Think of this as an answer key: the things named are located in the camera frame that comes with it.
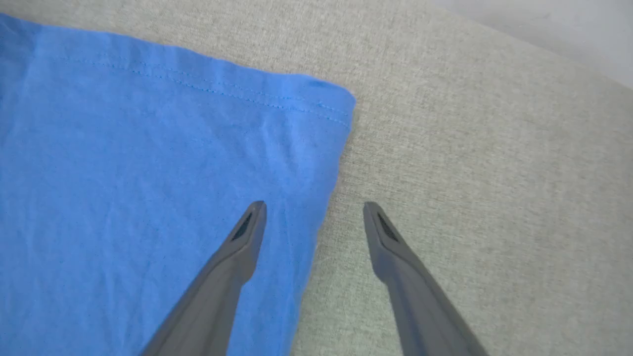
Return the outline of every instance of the stitching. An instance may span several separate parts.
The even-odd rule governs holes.
[[[223,86],[231,86],[231,87],[243,90],[243,91],[251,92],[253,94],[262,95],[262,96],[268,96],[269,98],[273,98],[273,99],[290,99],[290,100],[297,100],[297,101],[305,101],[306,104],[315,105],[315,106],[324,108],[326,110],[333,111],[335,113],[340,113],[341,115],[344,115],[345,117],[349,116],[349,114],[346,113],[345,111],[339,110],[337,108],[332,108],[332,107],[329,107],[327,105],[323,105],[321,103],[314,103],[314,102],[306,100],[305,98],[292,98],[290,96],[275,96],[275,95],[267,94],[265,92],[255,91],[255,90],[248,89],[248,88],[245,88],[245,87],[242,87],[242,86],[238,86],[237,84],[233,84],[233,83],[213,82],[213,81],[205,79],[204,77],[201,77],[199,75],[193,75],[193,74],[190,74],[190,73],[181,72],[179,70],[168,68],[168,67],[165,67],[165,66],[162,66],[162,65],[148,64],[148,63],[143,62],[143,61],[135,61],[135,60],[131,60],[130,58],[125,58],[125,57],[121,57],[121,56],[110,56],[107,53],[98,53],[98,55],[99,56],[109,56],[109,57],[112,57],[112,58],[118,58],[119,60],[123,60],[123,61],[129,61],[129,62],[132,62],[132,63],[138,63],[138,64],[143,65],[145,67],[156,67],[156,68],[168,70],[169,72],[186,75],[186,76],[191,77],[191,78],[201,79],[202,81],[205,81],[207,83],[220,84],[220,85],[223,85]]]
[[[159,79],[171,80],[172,82],[178,83],[178,84],[180,84],[182,86],[190,87],[190,88],[197,89],[197,90],[200,90],[200,91],[210,92],[212,94],[224,95],[224,96],[228,96],[228,97],[231,97],[231,98],[235,98],[235,99],[239,99],[239,100],[243,100],[243,101],[248,101],[250,103],[254,103],[254,104],[258,104],[258,105],[269,106],[271,108],[280,109],[280,110],[298,111],[298,112],[301,112],[301,113],[309,113],[309,114],[312,114],[314,116],[321,117],[321,118],[324,118],[326,120],[330,120],[332,122],[335,122],[335,123],[345,127],[348,130],[350,129],[350,126],[348,124],[346,124],[345,122],[343,122],[343,121],[337,120],[337,119],[329,117],[329,116],[321,115],[319,113],[315,113],[314,111],[311,111],[311,110],[299,109],[299,108],[295,108],[293,106],[280,106],[280,105],[268,104],[268,103],[264,103],[264,102],[261,102],[261,101],[245,98],[243,96],[227,94],[227,93],[221,92],[221,91],[215,91],[215,90],[212,90],[212,89],[197,87],[197,86],[194,86],[194,85],[192,85],[190,83],[182,82],[180,80],[177,80],[177,79],[174,79],[174,78],[169,78],[167,76],[163,77],[161,75],[151,75],[151,74],[148,74],[148,73],[140,72],[138,70],[132,70],[132,69],[125,68],[125,67],[118,67],[118,66],[110,64],[110,63],[98,63],[98,62],[92,62],[92,61],[86,61],[86,60],[75,60],[73,58],[66,58],[66,57],[52,57],[51,56],[51,57],[48,57],[48,58],[50,58],[52,60],[65,60],[65,61],[76,62],[76,63],[90,64],[90,65],[95,65],[95,66],[100,65],[100,66],[103,66],[103,67],[111,67],[111,68],[114,68],[114,69],[119,69],[119,70],[124,70],[124,71],[128,71],[128,72],[136,73],[136,74],[139,74],[139,75],[143,75],[145,77],[150,77],[150,78],[154,77],[154,78],[159,78]]]

